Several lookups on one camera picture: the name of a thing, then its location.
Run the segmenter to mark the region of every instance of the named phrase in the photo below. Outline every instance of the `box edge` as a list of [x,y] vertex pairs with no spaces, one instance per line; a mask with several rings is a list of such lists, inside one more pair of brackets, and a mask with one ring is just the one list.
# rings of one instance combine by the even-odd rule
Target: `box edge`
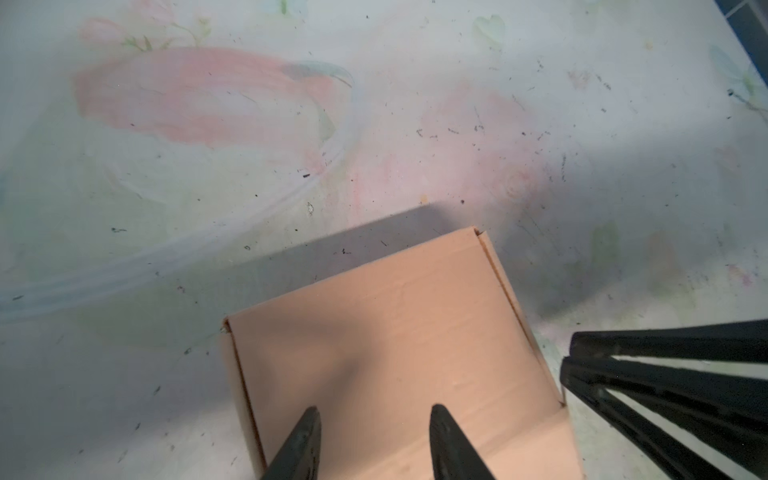
[[496,278],[498,279],[499,284],[502,286],[502,290],[504,290],[504,294],[507,296],[507,301],[512,307],[512,311],[515,312],[515,316],[518,318],[518,323],[523,329],[525,338],[528,340],[528,345],[530,345],[531,349],[533,350],[538,365],[544,370],[544,374],[548,379],[549,385],[552,388],[552,392],[554,393],[555,398],[558,400],[558,402],[560,402],[561,405],[565,406],[563,395],[561,394],[557,383],[555,383],[552,373],[549,371],[549,366],[547,366],[547,361],[544,359],[544,355],[541,353],[541,350],[538,347],[538,343],[536,342],[536,338],[533,335],[531,326],[529,326],[528,322],[525,320],[525,313],[523,313],[522,307],[520,307],[520,303],[518,302],[518,298],[515,295],[515,291],[512,289],[512,284],[509,282],[507,273],[504,271],[502,262],[498,258],[496,250],[493,248],[493,243],[488,237],[488,232],[480,232],[477,228],[475,228],[475,233],[477,234],[478,241],[480,242],[483,251],[485,251],[485,256],[488,258],[488,262],[491,264],[491,268],[496,274]]
[[351,268],[351,269],[349,269],[349,270],[344,270],[343,272],[339,272],[339,273],[336,273],[336,274],[334,274],[334,275],[332,275],[332,276],[329,276],[329,277],[327,277],[327,278],[324,278],[324,279],[322,279],[322,280],[318,280],[317,282],[313,282],[313,283],[310,283],[309,285],[305,285],[305,286],[302,286],[302,287],[300,287],[300,288],[297,288],[297,289],[295,289],[295,290],[291,290],[291,291],[289,291],[289,292],[281,293],[280,295],[278,295],[278,296],[275,296],[275,297],[273,297],[273,298],[270,298],[270,299],[268,299],[268,300],[264,300],[263,302],[259,302],[259,303],[255,304],[255,305],[251,305],[251,306],[248,306],[248,307],[246,307],[246,308],[244,308],[244,309],[242,309],[242,310],[238,310],[238,311],[236,311],[236,312],[230,313],[230,314],[227,316],[227,318],[225,319],[225,323],[226,323],[226,322],[228,322],[228,321],[229,321],[229,319],[233,319],[233,320],[235,320],[235,322],[237,322],[239,317],[247,315],[247,314],[248,314],[248,312],[250,312],[252,309],[255,309],[255,308],[257,308],[257,307],[260,307],[260,306],[262,306],[262,305],[263,305],[263,304],[265,304],[265,303],[269,303],[269,302],[274,302],[274,301],[277,301],[278,299],[282,298],[282,297],[283,297],[283,296],[285,296],[285,295],[291,295],[291,294],[294,294],[295,292],[298,292],[298,291],[300,291],[300,290],[303,290],[303,289],[306,289],[306,288],[310,288],[310,287],[312,287],[312,286],[315,286],[315,285],[317,285],[318,283],[322,283],[322,282],[326,282],[327,280],[331,280],[332,278],[335,278],[335,277],[337,277],[337,276],[339,276],[339,275],[346,275],[346,274],[347,274],[347,273],[349,273],[349,272],[352,272],[352,271],[354,271],[354,270],[357,270],[357,269],[359,269],[359,268],[363,268],[363,267],[365,267],[365,266],[368,266],[368,265],[370,265],[370,264],[372,264],[372,263],[381,262],[381,261],[384,261],[384,260],[386,260],[386,259],[388,259],[388,258],[390,258],[390,257],[393,257],[393,256],[395,256],[395,255],[399,255],[399,254],[401,254],[402,252],[406,252],[406,251],[408,251],[408,250],[411,250],[411,249],[414,249],[414,248],[418,248],[418,247],[423,247],[424,245],[426,245],[426,244],[428,244],[428,243],[434,242],[434,241],[436,241],[436,240],[440,240],[440,239],[442,239],[443,237],[446,237],[446,236],[448,236],[448,235],[458,234],[459,232],[465,232],[465,231],[469,231],[469,230],[471,230],[471,231],[473,231],[473,232],[477,233],[477,227],[474,227],[474,226],[470,226],[470,227],[462,227],[462,228],[459,228],[459,229],[457,229],[457,230],[453,230],[453,231],[451,231],[451,232],[448,232],[448,233],[441,233],[441,234],[439,234],[437,237],[435,237],[435,238],[432,238],[432,239],[430,239],[430,240],[427,240],[427,241],[425,241],[425,242],[417,243],[416,245],[411,245],[410,247],[406,247],[406,248],[404,248],[404,249],[402,249],[402,250],[397,250],[396,252],[392,252],[392,253],[389,253],[389,254],[385,255],[384,257],[381,257],[381,258],[377,258],[376,260],[371,260],[370,262],[366,262],[366,263],[363,263],[362,265],[358,265],[358,266],[355,266],[354,268]]
[[240,358],[237,355],[237,346],[230,329],[228,317],[223,321],[222,333],[219,335],[219,346],[224,365],[227,369],[227,379],[230,384],[235,409],[237,410],[237,418],[240,421],[240,428],[243,431],[248,456],[253,466],[253,473],[256,474],[256,478],[261,478],[266,471],[266,460],[261,448],[259,431],[256,426],[256,420],[253,417],[253,411],[251,410],[248,391],[245,387],[245,379],[240,368]]

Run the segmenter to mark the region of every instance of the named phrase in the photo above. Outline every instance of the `blue tile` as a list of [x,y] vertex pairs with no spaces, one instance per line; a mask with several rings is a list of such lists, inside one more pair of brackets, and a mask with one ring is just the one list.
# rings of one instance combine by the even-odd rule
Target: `blue tile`
[[755,12],[749,5],[744,5],[728,18],[728,23],[736,32],[763,81],[768,83],[768,33],[755,16]]
[[739,4],[741,0],[715,0],[715,3],[717,3],[717,6],[720,7],[720,11],[725,15],[726,13],[733,10],[733,8]]

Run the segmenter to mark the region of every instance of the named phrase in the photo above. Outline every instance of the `pink flower pattern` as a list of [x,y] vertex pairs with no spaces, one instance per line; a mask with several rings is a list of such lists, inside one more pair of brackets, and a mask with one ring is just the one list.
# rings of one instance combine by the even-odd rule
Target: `pink flower pattern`
[[147,22],[161,27],[176,21],[170,0],[134,0],[133,10]]
[[79,34],[83,41],[102,45],[119,45],[129,36],[124,28],[106,18],[89,18]]

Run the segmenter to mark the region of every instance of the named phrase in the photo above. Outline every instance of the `cardboard box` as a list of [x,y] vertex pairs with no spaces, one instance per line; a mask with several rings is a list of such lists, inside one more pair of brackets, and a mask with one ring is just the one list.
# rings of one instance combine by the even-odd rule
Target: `cardboard box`
[[257,477],[315,405],[320,478],[432,478],[429,413],[442,403],[498,480],[582,479],[560,392],[488,236],[474,228],[224,325]]

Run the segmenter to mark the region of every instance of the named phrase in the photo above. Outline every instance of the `black metal bar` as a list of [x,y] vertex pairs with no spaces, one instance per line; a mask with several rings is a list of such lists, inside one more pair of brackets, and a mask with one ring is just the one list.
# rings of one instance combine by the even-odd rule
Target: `black metal bar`
[[730,480],[730,477],[701,458],[664,430],[644,418],[604,388],[569,376],[561,370],[560,381],[605,421],[648,455],[675,480]]
[[571,355],[768,363],[768,319],[680,329],[576,332]]
[[565,357],[561,378],[652,398],[698,418],[768,440],[768,381],[612,359]]
[[322,427],[317,407],[309,407],[261,480],[317,480]]
[[435,480],[494,480],[448,409],[440,404],[432,407],[429,418],[429,448]]
[[699,440],[743,466],[758,478],[768,478],[768,442],[764,436],[688,415],[669,408],[665,402],[658,402],[654,398],[636,395],[630,397],[647,409],[694,434]]

